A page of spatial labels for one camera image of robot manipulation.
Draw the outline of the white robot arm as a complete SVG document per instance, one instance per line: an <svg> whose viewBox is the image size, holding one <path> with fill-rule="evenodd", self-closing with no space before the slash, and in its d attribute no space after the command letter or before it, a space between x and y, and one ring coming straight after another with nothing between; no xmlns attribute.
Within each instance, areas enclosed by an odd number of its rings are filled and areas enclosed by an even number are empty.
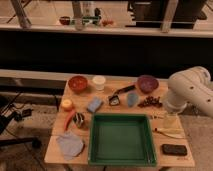
<svg viewBox="0 0 213 171"><path fill-rule="evenodd" d="M168 113L181 113L191 103L213 118L213 90L209 88L211 75L201 66L172 74L167 80L168 91L162 98Z"/></svg>

